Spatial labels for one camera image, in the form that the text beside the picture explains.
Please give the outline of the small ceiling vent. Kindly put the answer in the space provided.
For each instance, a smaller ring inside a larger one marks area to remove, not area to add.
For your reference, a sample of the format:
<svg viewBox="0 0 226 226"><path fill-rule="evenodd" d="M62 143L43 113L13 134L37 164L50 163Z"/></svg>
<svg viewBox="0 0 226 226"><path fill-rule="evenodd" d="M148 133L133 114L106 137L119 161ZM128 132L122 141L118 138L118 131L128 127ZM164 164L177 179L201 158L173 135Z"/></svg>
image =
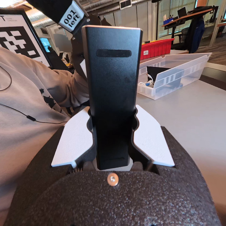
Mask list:
<svg viewBox="0 0 226 226"><path fill-rule="evenodd" d="M119 2L120 10L132 7L132 1L131 0L121 0Z"/></svg>

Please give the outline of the black laptop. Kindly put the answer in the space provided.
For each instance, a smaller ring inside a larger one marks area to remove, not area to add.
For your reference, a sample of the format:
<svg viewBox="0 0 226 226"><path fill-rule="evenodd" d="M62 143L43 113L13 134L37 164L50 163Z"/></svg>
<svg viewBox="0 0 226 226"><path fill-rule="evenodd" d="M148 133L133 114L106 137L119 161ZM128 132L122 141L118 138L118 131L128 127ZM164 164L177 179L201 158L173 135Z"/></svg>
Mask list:
<svg viewBox="0 0 226 226"><path fill-rule="evenodd" d="M178 18L187 16L187 12L186 12L186 8L185 7L179 9L177 12L178 12Z"/></svg>

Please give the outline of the framed marker poster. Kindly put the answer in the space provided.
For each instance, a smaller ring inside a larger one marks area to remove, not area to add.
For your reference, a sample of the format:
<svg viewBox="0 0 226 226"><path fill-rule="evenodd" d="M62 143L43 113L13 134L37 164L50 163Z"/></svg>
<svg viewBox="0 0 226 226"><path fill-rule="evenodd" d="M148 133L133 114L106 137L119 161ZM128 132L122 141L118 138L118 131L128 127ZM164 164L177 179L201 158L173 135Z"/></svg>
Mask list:
<svg viewBox="0 0 226 226"><path fill-rule="evenodd" d="M51 67L47 52L23 9L0 8L0 46Z"/></svg>

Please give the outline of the red ribbed bin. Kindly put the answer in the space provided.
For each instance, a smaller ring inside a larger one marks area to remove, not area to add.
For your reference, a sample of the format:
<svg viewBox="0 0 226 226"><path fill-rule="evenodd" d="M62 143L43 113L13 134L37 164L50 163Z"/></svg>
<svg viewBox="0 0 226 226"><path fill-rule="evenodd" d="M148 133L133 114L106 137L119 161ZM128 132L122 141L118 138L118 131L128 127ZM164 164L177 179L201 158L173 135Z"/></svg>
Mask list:
<svg viewBox="0 0 226 226"><path fill-rule="evenodd" d="M142 44L140 60L149 59L170 53L174 38L152 41Z"/></svg>

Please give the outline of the person's torso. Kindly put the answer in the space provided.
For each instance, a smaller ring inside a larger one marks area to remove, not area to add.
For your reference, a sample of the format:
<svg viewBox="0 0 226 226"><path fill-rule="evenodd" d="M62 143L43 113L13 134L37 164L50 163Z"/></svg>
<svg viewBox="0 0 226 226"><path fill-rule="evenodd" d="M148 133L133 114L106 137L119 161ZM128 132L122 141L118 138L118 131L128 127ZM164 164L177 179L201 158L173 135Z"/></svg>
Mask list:
<svg viewBox="0 0 226 226"><path fill-rule="evenodd" d="M48 92L53 72L0 48L0 196L69 117Z"/></svg>

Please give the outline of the dark blue hanging jacket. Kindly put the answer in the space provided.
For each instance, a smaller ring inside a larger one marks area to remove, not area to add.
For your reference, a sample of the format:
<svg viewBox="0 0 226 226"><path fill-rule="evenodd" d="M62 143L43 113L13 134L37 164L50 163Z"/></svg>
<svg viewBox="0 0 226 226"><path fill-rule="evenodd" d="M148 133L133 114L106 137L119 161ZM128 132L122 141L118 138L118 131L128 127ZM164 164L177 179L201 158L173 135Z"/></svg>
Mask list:
<svg viewBox="0 0 226 226"><path fill-rule="evenodd" d="M189 53L195 53L198 50L204 31L205 23L202 18L193 22L192 40L188 46Z"/></svg>

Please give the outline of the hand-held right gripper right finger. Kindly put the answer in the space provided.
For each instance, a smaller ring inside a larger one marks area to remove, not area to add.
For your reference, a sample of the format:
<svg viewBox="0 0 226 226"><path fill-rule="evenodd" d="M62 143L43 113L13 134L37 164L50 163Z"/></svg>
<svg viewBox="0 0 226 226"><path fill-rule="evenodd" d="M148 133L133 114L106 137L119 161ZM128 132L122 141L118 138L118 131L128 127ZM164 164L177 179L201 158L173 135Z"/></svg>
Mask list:
<svg viewBox="0 0 226 226"><path fill-rule="evenodd" d="M175 163L158 121L141 106L135 106L129 156L140 162L143 170L153 165L174 167Z"/></svg>

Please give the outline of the silver air duct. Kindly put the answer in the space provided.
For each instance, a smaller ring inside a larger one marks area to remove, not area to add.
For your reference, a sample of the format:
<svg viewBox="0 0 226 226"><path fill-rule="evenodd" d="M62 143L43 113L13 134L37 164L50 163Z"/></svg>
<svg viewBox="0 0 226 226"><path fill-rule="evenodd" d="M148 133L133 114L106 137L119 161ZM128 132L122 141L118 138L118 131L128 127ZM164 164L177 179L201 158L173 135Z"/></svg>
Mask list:
<svg viewBox="0 0 226 226"><path fill-rule="evenodd" d="M121 0L79 0L79 3L87 11L91 12L98 9L103 9L107 7L112 7L113 10L120 9L119 2ZM132 6L138 5L149 0L132 0Z"/></svg>

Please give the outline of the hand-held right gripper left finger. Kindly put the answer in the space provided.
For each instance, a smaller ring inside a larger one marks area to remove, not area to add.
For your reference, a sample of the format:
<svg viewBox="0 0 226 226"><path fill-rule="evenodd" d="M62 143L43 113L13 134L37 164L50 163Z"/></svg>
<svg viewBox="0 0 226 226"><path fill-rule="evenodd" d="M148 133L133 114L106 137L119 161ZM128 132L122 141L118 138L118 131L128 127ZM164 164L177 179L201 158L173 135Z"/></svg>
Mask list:
<svg viewBox="0 0 226 226"><path fill-rule="evenodd" d="M78 167L85 162L93 162L97 150L92 132L90 107L74 115L64 126L51 166L71 165Z"/></svg>

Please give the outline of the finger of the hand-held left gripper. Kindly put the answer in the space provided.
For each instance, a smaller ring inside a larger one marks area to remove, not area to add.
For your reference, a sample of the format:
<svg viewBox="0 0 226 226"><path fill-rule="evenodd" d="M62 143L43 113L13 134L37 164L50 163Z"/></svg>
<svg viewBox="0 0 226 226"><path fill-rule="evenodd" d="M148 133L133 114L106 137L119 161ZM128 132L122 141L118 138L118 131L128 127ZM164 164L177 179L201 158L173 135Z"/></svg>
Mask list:
<svg viewBox="0 0 226 226"><path fill-rule="evenodd" d="M87 79L87 72L86 72L86 63L85 63L85 59L83 59L83 61L80 63L80 75L83 77L83 78L86 78Z"/></svg>

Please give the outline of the black office chair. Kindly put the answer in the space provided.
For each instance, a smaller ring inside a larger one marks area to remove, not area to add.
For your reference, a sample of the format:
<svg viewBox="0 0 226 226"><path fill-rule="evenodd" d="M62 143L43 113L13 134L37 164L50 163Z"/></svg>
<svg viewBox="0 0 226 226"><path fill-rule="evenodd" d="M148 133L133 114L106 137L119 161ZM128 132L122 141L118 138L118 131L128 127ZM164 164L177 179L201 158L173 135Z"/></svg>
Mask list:
<svg viewBox="0 0 226 226"><path fill-rule="evenodd" d="M181 34L175 35L175 37L176 36L179 37L179 43L173 44L171 46L171 49L173 49L173 50L184 50L185 38L186 38L188 30L189 30L189 27L184 28L184 29L181 30Z"/></svg>

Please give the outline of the person's left forearm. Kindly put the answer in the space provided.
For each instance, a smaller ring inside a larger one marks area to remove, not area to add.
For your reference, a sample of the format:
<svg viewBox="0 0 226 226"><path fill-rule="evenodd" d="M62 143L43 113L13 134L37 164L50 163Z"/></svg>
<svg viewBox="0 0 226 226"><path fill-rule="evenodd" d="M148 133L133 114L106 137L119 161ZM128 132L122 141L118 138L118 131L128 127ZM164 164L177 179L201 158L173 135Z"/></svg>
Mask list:
<svg viewBox="0 0 226 226"><path fill-rule="evenodd" d="M76 71L52 70L53 77L48 92L60 107L78 107L89 101L88 83Z"/></svg>

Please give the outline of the wooden standing desk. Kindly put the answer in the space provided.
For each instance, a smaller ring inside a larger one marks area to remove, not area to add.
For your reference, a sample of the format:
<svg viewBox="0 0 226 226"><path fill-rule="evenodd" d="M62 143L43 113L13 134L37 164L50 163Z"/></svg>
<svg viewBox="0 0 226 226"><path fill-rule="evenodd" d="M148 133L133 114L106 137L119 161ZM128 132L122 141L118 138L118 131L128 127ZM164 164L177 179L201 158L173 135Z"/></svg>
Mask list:
<svg viewBox="0 0 226 226"><path fill-rule="evenodd" d="M213 13L217 12L218 10L218 6L200 6L200 7L196 7L194 10L190 11L189 13L187 13L187 16L178 18L175 17L173 21L171 21L170 23L166 24L166 25L162 25L162 27L164 27L164 30L169 30L172 28L172 32L171 32L171 38L174 38L175 36L175 30L176 27L185 24L186 21L192 20L196 17L201 17L206 15L207 13L213 11Z"/></svg>

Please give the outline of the wide dark grey usb hub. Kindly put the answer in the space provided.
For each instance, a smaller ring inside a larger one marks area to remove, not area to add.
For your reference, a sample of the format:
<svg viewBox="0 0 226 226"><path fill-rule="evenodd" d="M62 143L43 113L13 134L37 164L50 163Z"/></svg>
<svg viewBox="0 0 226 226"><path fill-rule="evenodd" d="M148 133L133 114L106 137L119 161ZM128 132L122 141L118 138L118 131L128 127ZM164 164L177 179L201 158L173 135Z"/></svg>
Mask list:
<svg viewBox="0 0 226 226"><path fill-rule="evenodd" d="M143 31L86 25L82 36L97 168L128 166Z"/></svg>

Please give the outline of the clear plastic bin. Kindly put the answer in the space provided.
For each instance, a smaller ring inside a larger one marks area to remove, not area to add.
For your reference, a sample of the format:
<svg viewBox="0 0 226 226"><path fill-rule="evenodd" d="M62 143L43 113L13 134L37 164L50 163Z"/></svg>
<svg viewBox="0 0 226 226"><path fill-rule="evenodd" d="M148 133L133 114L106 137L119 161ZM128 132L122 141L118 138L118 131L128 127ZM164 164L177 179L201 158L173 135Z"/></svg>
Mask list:
<svg viewBox="0 0 226 226"><path fill-rule="evenodd" d="M157 57L140 64L138 83L147 82L147 66L170 68L157 74L154 84L137 85L137 93L153 100L170 94L183 86L200 79L212 52L196 54L176 54Z"/></svg>

